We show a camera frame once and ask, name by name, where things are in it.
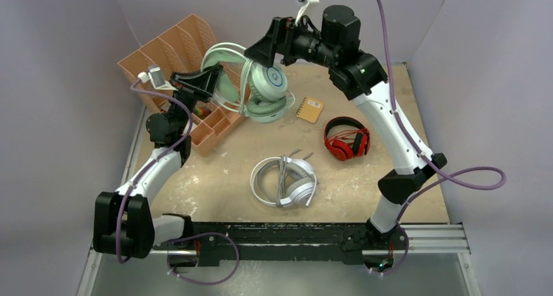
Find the headphone ear cup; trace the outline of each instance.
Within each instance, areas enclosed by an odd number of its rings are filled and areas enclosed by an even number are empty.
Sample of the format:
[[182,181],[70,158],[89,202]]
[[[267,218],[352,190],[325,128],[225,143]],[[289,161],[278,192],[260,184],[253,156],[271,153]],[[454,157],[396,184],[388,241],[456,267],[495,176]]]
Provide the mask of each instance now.
[[347,159],[353,158],[353,151],[351,147],[348,146],[348,144],[344,143],[343,141],[339,141],[339,140],[333,141],[331,146],[342,153],[340,154],[336,150],[333,150],[332,152],[332,155],[334,155],[334,157],[338,158],[339,160],[345,161]]
[[353,150],[353,153],[356,156],[363,155],[366,149],[367,140],[368,140],[368,137],[365,133],[357,133],[357,135],[355,136],[355,140],[353,141],[353,146],[351,147]]
[[250,76],[252,95],[264,102],[274,102],[286,96],[288,81],[278,65],[265,68],[258,63],[252,65]]
[[246,103],[246,108],[248,109],[250,115],[272,115],[286,107],[286,97],[282,97],[276,102],[265,102],[263,105],[261,105],[260,102],[263,101],[254,95],[250,96],[250,99],[248,99],[248,102]]
[[292,177],[292,179],[299,181],[305,177],[309,176],[309,173],[305,171],[302,167],[298,166],[297,164],[286,164],[286,171],[288,174]]
[[286,189],[286,197],[290,197],[293,203],[300,203],[301,200],[306,200],[309,195],[313,192],[313,188],[305,188],[302,189],[296,193],[294,193],[298,188],[301,188],[303,185],[314,183],[313,179],[311,177],[304,177],[303,179],[296,181],[292,183],[287,189]]

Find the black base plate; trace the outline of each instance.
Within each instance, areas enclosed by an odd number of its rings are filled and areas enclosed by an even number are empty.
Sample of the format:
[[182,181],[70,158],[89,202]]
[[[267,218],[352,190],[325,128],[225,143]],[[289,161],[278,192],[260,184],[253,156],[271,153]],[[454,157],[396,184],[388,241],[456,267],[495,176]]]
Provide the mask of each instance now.
[[[222,233],[238,246],[240,260],[266,261],[341,261],[346,265],[378,266],[387,257],[363,257],[363,250],[388,251],[391,241],[396,250],[405,248],[396,228],[386,238],[371,239],[365,223],[235,223],[193,222],[193,233]],[[164,244],[156,250],[194,250],[193,243]],[[201,239],[198,266],[218,266],[220,260],[235,260],[232,245],[222,237]]]

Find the white wall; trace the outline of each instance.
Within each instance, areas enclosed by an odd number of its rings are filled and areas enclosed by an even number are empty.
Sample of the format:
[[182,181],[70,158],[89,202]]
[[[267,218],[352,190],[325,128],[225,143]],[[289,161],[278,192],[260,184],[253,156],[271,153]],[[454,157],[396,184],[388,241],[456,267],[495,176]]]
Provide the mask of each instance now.
[[116,0],[0,0],[0,295],[74,295],[140,101]]
[[446,0],[410,65],[446,170],[488,164],[508,175],[491,192],[442,186],[486,296],[553,290],[552,12],[551,0]]
[[[361,19],[361,48],[383,60],[378,7],[374,0],[320,0],[308,15],[320,26],[322,11],[348,5]],[[443,0],[382,0],[394,62],[411,59]],[[195,13],[206,19],[220,41],[249,46],[259,40],[275,16],[295,16],[296,0],[119,0],[138,40],[145,44]]]

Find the small spiral notebook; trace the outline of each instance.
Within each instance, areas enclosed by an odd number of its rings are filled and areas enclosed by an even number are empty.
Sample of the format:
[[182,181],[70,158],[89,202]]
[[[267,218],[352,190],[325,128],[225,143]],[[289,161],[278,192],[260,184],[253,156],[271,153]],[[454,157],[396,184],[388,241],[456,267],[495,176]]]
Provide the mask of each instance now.
[[311,97],[305,97],[299,105],[299,108],[297,109],[297,112],[295,114],[296,116],[304,120],[315,123],[317,122],[321,111],[323,111],[324,106],[325,104],[323,104],[323,102],[321,102],[320,100],[316,100],[315,98]]

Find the orange desk organizer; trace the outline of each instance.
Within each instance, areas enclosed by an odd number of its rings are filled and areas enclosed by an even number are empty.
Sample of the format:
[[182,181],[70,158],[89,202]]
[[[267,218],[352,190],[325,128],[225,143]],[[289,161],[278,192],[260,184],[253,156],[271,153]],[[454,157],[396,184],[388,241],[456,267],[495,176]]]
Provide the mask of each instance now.
[[[200,69],[203,55],[217,43],[213,32],[203,19],[191,14],[177,25],[163,32],[146,45],[130,54],[118,65],[130,82],[134,82],[139,73],[148,70],[148,66],[158,65],[165,78],[170,78],[173,71],[192,72]],[[229,79],[238,90],[240,75],[223,63],[224,70]],[[154,91],[150,83],[139,84],[138,89]],[[171,91],[156,91],[171,95]],[[161,112],[167,100],[138,94],[150,113]],[[192,148],[201,156],[206,156],[228,134],[230,134],[245,119],[238,113],[229,111],[216,103],[203,104],[211,113],[204,119],[192,114],[192,120],[196,128],[192,130]]]

